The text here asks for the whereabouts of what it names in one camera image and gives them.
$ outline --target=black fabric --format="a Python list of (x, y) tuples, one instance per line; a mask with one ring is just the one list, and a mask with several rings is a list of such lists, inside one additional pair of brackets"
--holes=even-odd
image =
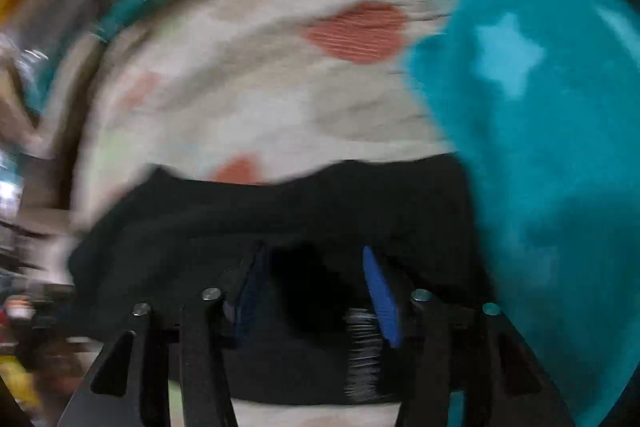
[[(350, 403), (344, 317), (350, 308), (370, 309), (364, 246), (447, 302), (477, 303), (474, 220), (453, 156), (348, 161), (266, 186), (182, 180), (157, 169), (71, 255), (77, 295), (66, 325), (103, 341), (145, 301), (171, 327), (182, 302), (224, 285), (260, 242), (272, 261), (255, 324), (241, 349), (225, 351), (239, 399)], [(378, 392), (391, 399), (403, 379), (398, 356), (385, 347), (380, 363)]]
[(632, 427), (640, 418), (640, 365), (600, 427)]

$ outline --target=orange polka dot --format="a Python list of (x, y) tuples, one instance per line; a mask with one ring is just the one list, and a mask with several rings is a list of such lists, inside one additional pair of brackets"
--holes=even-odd
[(235, 185), (261, 185), (260, 168), (254, 155), (236, 156), (211, 176), (211, 181)]
[(156, 89), (162, 76), (154, 71), (145, 71), (138, 77), (136, 83), (131, 87), (118, 106), (122, 112), (130, 112), (145, 101), (147, 95)]
[(365, 1), (348, 12), (320, 21), (305, 38), (332, 57), (374, 64), (398, 54), (404, 45), (406, 14), (385, 2)]

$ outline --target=metal screw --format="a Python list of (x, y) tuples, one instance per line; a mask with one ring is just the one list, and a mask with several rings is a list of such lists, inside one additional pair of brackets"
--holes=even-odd
[(207, 288), (202, 292), (202, 300), (215, 301), (217, 299), (220, 299), (221, 295), (222, 291), (220, 291), (220, 288)]
[(143, 315), (148, 314), (149, 311), (151, 311), (151, 306), (146, 302), (140, 302), (140, 304), (133, 306), (133, 314), (136, 317), (142, 317)]
[(418, 302), (429, 302), (431, 297), (433, 297), (433, 293), (428, 290), (423, 290), (422, 288), (418, 288), (411, 293), (411, 298)]
[(482, 312), (485, 315), (489, 315), (490, 317), (496, 317), (497, 315), (500, 315), (502, 311), (500, 309), (500, 306), (498, 306), (498, 304), (487, 302), (482, 305)]

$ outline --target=teal towel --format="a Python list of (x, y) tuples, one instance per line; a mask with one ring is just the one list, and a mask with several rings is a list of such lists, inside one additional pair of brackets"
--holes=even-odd
[(501, 306), (596, 427), (640, 361), (640, 17), (460, 0), (408, 69), (472, 178)]

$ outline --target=teal fabric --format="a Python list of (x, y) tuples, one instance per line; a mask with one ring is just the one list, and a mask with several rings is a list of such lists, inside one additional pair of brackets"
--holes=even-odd
[(595, 427), (640, 361), (640, 17), (460, 0), (408, 69), (471, 175), (498, 303)]

